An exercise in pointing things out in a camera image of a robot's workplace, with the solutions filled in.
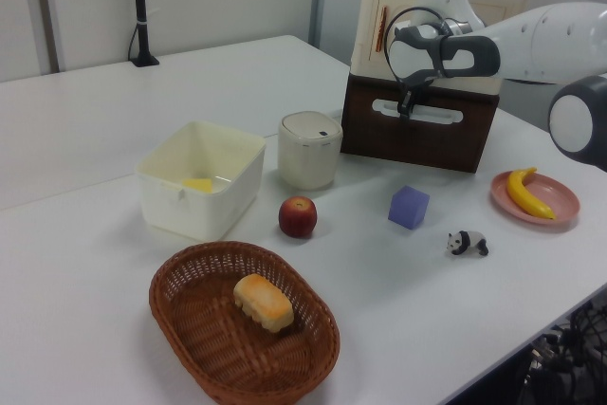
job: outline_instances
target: toy panda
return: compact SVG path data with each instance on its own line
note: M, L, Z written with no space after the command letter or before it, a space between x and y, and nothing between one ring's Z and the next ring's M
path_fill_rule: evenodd
M469 248L477 249L479 254L487 256L489 250L487 248L487 239L477 231L459 231L454 235L449 233L449 242L447 249L453 255L461 255Z

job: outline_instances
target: banana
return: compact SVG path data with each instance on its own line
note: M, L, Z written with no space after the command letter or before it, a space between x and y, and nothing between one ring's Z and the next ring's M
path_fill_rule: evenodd
M540 218L556 219L550 206L540 200L524 185L524 180L528 175L535 173L537 168L527 168L524 170L514 170L508 175L506 190L512 200L525 212Z

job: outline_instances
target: brown wicker basket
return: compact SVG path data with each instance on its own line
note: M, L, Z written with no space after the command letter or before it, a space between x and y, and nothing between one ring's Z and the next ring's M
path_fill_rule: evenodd
M258 273L293 304L295 322L271 334L233 301ZM292 404L333 369L340 333L326 304L280 256L241 242L184 249L156 273L152 314L181 363L217 403Z

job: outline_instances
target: purple cube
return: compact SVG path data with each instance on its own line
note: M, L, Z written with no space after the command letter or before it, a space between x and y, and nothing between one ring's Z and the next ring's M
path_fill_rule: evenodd
M388 220L413 230L424 219L429 201L428 194L405 185L392 197Z

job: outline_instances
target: apple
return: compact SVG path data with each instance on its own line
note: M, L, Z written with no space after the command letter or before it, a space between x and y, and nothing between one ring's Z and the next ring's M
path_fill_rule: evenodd
M278 225L290 237L305 237L316 227L318 215L314 202L305 196L291 196L278 211Z

